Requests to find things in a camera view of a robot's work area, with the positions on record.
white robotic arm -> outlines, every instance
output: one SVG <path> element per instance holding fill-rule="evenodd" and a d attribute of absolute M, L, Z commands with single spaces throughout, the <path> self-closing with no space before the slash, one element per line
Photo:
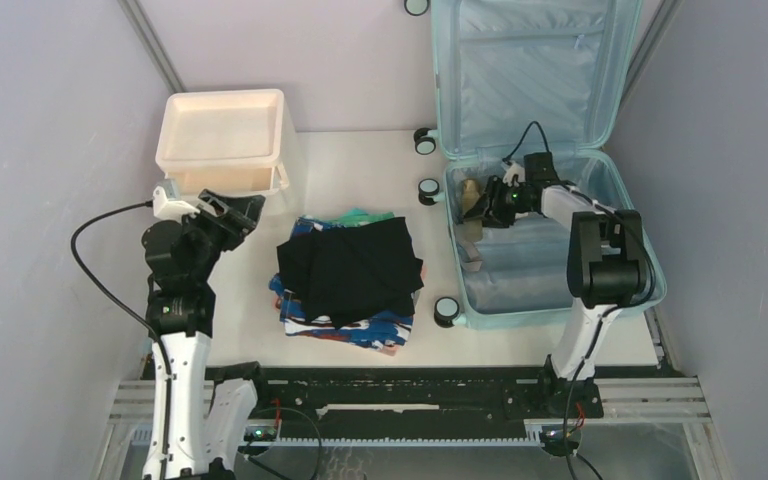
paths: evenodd
<path fill-rule="evenodd" d="M 154 214 L 161 221 L 146 230 L 143 247 L 151 284 L 160 289 L 149 292 L 146 319 L 165 348 L 152 345 L 156 394 L 143 479 L 234 478 L 237 447 L 257 392 L 251 380 L 224 381 L 215 387 L 204 420 L 202 394 L 215 301 L 207 278 L 220 253 L 236 248 L 254 230 L 263 201 L 203 192 L 193 206 L 171 180 L 155 188 Z"/>
<path fill-rule="evenodd" d="M 654 288 L 640 215 L 601 205 L 574 185 L 562 182 L 551 153 L 526 155 L 524 164 L 526 182 L 517 184 L 514 179 L 510 189 L 501 189 L 505 195 L 496 195 L 497 201 L 516 213 L 540 213 L 570 232 L 567 286 L 573 304 L 561 340 L 538 380 L 540 407 L 550 415 L 560 416 L 568 413 L 573 397 L 575 403 L 596 399 L 595 404 L 581 404 L 595 409 L 588 416 L 601 417 L 598 389 L 592 380 L 596 353 L 622 310 L 641 305 Z M 500 211 L 503 220 L 512 215 L 512 211 Z M 647 283 L 649 293 L 637 300 Z"/>

white wall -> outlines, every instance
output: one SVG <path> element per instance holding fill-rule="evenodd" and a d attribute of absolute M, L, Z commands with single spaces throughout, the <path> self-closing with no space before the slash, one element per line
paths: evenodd
<path fill-rule="evenodd" d="M 0 0 L 0 479 L 87 478 L 145 333 L 83 277 L 69 236 L 147 198 L 167 92 L 113 0 Z M 87 262 L 137 310 L 149 212 Z"/>
<path fill-rule="evenodd" d="M 661 0 L 644 0 L 637 42 Z M 403 0 L 141 0 L 188 90 L 278 87 L 301 131 L 437 124 L 431 15 Z"/>
<path fill-rule="evenodd" d="M 768 1 L 686 1 L 610 142 L 739 479 L 768 478 Z"/>

open suitcase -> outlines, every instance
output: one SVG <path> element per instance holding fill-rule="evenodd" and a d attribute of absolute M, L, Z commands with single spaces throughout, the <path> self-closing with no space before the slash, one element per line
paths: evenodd
<path fill-rule="evenodd" d="M 642 0 L 433 0 L 436 130 L 414 135 L 416 150 L 439 143 L 451 160 L 442 191 L 420 184 L 423 203 L 445 201 L 460 280 L 459 304 L 438 302 L 441 325 L 510 328 L 569 318 L 566 282 L 569 232 L 546 218 L 524 218 L 507 229 L 483 229 L 474 243 L 480 268 L 455 235 L 462 182 L 485 184 L 504 175 L 501 158 L 523 129 L 539 121 L 562 180 L 614 208 L 633 208 L 614 162 L 602 152 L 625 82 Z M 542 151 L 530 132 L 514 160 Z M 637 315 L 666 294 L 663 271 L 648 238 L 655 291 Z"/>

gray wall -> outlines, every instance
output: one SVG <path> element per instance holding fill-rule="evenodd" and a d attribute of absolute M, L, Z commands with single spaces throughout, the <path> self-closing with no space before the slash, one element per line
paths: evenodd
<path fill-rule="evenodd" d="M 0 0 L 0 478 L 88 478 L 145 337 L 74 265 L 84 220 L 144 200 L 167 93 L 113 0 Z M 140 310 L 150 212 L 86 260 Z"/>
<path fill-rule="evenodd" d="M 686 1 L 609 144 L 741 479 L 768 478 L 768 1 Z"/>

white table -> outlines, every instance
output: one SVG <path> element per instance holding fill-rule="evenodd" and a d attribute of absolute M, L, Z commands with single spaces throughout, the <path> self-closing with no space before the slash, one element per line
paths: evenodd
<path fill-rule="evenodd" d="M 210 278 L 216 291 L 210 365 L 259 361 L 269 367 L 469 367 L 538 366 L 563 325 L 476 331 L 444 329 L 432 318 L 435 299 L 458 296 L 445 206 L 425 207 L 416 185 L 440 179 L 446 160 L 419 156 L 412 132 L 300 134 L 309 162 L 305 213 L 335 217 L 352 207 L 393 211 L 407 219 L 416 255 L 427 275 L 414 328 L 395 356 L 327 340 L 287 337 L 267 288 L 278 271 L 275 247 L 287 241 L 294 218 L 269 217 L 237 250 L 224 253 Z M 655 365 L 657 357 L 643 316 L 617 320 L 596 357 L 600 365 Z"/>

